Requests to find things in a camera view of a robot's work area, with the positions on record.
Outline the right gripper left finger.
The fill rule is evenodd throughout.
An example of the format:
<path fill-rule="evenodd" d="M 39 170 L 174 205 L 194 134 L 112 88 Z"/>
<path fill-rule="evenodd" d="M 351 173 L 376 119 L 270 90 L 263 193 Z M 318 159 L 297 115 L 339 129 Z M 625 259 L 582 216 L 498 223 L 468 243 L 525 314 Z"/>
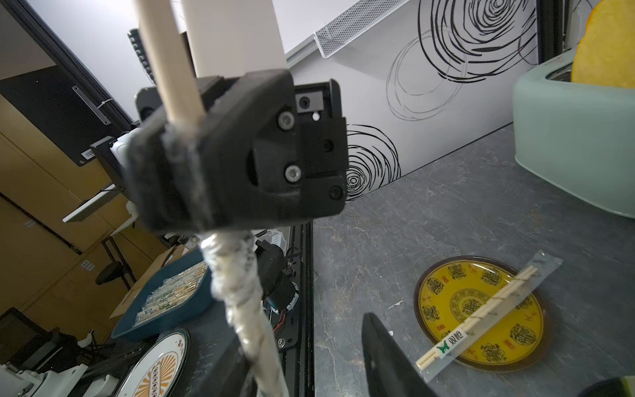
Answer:
<path fill-rule="evenodd" d="M 437 396 L 373 313 L 364 314 L 361 342 L 369 396 Z"/>

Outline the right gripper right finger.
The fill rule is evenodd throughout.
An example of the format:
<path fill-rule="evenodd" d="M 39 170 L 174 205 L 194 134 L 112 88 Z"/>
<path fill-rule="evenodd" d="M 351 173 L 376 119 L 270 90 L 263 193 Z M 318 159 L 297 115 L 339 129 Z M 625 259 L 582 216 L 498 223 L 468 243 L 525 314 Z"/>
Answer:
<path fill-rule="evenodd" d="M 627 375 L 595 382 L 580 397 L 635 397 L 635 376 Z"/>

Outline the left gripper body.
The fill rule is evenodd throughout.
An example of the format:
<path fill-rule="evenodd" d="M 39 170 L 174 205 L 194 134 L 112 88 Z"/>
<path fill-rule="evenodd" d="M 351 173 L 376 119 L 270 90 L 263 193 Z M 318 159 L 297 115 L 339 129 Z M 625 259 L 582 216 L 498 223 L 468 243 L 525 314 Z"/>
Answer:
<path fill-rule="evenodd" d="M 179 137 L 157 109 L 129 144 L 127 192 L 156 233 L 274 228 L 339 214 L 347 121 L 335 80 L 297 85 L 286 69 L 213 77 L 207 112 Z"/>

